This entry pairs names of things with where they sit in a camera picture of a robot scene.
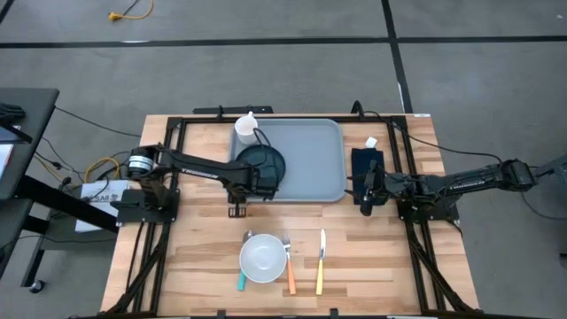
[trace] wooden tabletop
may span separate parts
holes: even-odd
[[[148,116],[141,144],[162,142],[166,122],[166,115]],[[348,174],[351,150],[363,148],[369,136],[378,140],[377,149],[384,152],[386,170],[394,171],[385,124],[348,123],[340,127]],[[408,127],[409,134],[437,143],[431,118],[408,115]],[[231,130],[231,124],[190,124],[183,150],[190,155],[227,161]],[[400,136],[398,143],[407,172]],[[415,141],[412,147],[419,173],[444,174],[438,149]],[[229,219],[227,195],[220,183],[181,175],[180,190],[182,202],[171,229],[159,315],[215,315],[219,309],[227,310],[228,315],[327,315],[333,307],[343,315],[419,314],[405,227],[398,220],[393,200],[385,206],[375,206],[371,217],[362,216],[353,199],[345,196],[330,204],[250,204],[246,218]],[[477,307],[459,232],[447,222],[430,225],[439,270],[465,302]],[[128,224],[120,228],[101,310],[111,307],[124,293],[138,227],[139,224]],[[327,232],[327,258],[323,294],[316,296],[320,229]],[[290,235],[298,287],[295,296],[289,294],[285,272],[275,283],[256,284],[248,280],[244,292],[237,290],[238,255],[246,230]],[[135,273],[143,242],[144,234]],[[433,307],[431,280],[426,270],[423,273]],[[152,281],[150,274],[142,309],[149,308]]]

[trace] knife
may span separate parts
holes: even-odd
[[[317,290],[316,294],[322,294],[322,260],[325,259],[325,250],[327,245],[327,235],[325,230],[321,230],[321,251],[319,252],[319,270],[317,271]]]

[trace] gray tray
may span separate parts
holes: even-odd
[[[286,173],[275,202],[334,202],[345,196],[343,133],[335,121],[258,119],[258,127],[285,159]],[[233,129],[229,159],[234,160],[246,147]]]

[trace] caster wheel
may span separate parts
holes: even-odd
[[[29,292],[38,293],[45,287],[45,282],[43,280],[35,280],[34,283],[29,287]]]

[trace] black cloth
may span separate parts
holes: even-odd
[[[381,151],[377,151],[373,148],[368,149],[353,149],[351,151],[351,164],[352,164],[352,176],[366,175],[369,170],[370,161],[375,160],[377,165],[384,167],[384,154]],[[364,196],[364,179],[353,179],[353,191],[359,194],[361,197]],[[354,198],[354,204],[359,205],[360,200]]]

